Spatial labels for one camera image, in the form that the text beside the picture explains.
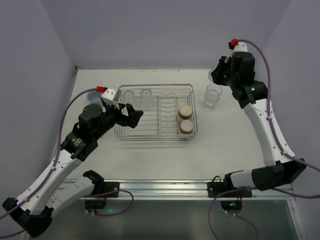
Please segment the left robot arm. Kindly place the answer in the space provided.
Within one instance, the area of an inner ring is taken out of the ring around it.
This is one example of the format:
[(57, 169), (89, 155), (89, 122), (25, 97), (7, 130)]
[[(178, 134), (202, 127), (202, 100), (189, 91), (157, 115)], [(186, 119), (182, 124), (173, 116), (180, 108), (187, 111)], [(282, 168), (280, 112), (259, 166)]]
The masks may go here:
[(104, 178), (93, 170), (86, 171), (70, 188), (55, 192), (98, 147), (99, 138), (114, 125), (134, 129), (143, 114), (129, 103), (121, 103), (119, 107), (87, 105), (52, 163), (25, 192), (17, 198), (7, 198), (2, 207), (32, 238), (39, 237), (62, 209), (84, 196), (103, 193)]

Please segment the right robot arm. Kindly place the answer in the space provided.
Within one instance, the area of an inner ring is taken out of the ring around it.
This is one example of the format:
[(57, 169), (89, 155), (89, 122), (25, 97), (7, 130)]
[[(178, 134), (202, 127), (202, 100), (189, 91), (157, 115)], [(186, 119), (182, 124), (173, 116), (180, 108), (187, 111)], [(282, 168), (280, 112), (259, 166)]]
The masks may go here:
[(264, 166), (227, 173), (223, 179), (225, 191), (256, 187), (265, 191), (291, 184), (306, 169), (304, 159), (294, 161), (287, 157), (294, 152), (286, 145), (272, 111), (267, 110), (268, 89), (255, 80), (255, 58), (250, 52), (238, 51), (222, 56), (210, 74), (213, 83), (228, 86), (232, 96), (250, 120), (259, 141)]

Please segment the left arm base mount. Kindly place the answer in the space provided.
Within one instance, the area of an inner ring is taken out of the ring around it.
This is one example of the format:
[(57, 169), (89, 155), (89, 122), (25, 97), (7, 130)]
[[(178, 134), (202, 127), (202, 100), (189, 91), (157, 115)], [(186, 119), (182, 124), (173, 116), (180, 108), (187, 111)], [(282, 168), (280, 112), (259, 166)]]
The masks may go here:
[[(120, 183), (118, 181), (105, 182), (104, 178), (93, 170), (86, 171), (82, 176), (89, 178), (94, 185), (93, 191), (90, 195), (109, 193), (120, 188)], [(116, 192), (108, 196), (100, 196), (98, 200), (85, 200), (84, 207), (88, 211), (94, 211), (94, 213), (97, 213), (97, 210), (105, 208), (107, 204), (107, 197), (117, 198), (118, 195), (119, 194)]]

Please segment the clear glass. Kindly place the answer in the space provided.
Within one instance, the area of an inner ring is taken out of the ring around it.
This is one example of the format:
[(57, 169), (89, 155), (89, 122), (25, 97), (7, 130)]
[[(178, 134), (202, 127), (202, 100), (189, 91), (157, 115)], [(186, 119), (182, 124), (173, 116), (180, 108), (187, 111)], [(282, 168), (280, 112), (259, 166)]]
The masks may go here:
[(215, 107), (215, 105), (220, 101), (220, 99), (220, 96), (211, 96), (205, 94), (203, 100), (203, 107), (206, 110), (212, 110)]
[(220, 100), (222, 93), (222, 87), (212, 83), (206, 87), (205, 98), (210, 102), (217, 102)]
[(130, 89), (122, 92), (122, 101), (124, 104), (131, 104), (132, 106), (136, 106), (138, 104), (135, 93)]
[(216, 69), (212, 69), (208, 73), (208, 79), (212, 82), (215, 83), (217, 78), (217, 71)]
[(153, 93), (150, 88), (140, 90), (140, 104), (144, 110), (151, 110), (154, 105)]

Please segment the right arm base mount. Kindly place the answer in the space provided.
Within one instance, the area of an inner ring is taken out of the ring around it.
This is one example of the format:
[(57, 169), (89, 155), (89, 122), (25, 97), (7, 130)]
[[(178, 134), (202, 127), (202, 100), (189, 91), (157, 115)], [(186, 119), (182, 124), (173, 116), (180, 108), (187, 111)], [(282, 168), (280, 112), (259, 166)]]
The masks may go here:
[[(209, 198), (215, 198), (218, 194), (236, 189), (228, 179), (221, 179), (218, 175), (216, 175), (211, 181), (207, 182), (206, 185)], [(250, 189), (244, 191), (237, 190), (222, 195), (221, 198), (226, 198), (226, 200), (222, 200), (220, 205), (224, 211), (232, 214), (238, 214), (243, 208), (243, 199), (252, 197), (253, 194)]]

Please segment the light blue footed cup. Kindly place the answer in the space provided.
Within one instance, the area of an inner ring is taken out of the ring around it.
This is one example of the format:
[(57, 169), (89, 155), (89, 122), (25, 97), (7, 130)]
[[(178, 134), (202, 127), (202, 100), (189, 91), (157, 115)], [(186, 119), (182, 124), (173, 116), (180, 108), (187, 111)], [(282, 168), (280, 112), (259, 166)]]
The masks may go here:
[(90, 104), (97, 104), (99, 106), (102, 106), (101, 95), (102, 93), (100, 92), (90, 91), (86, 94), (86, 99)]

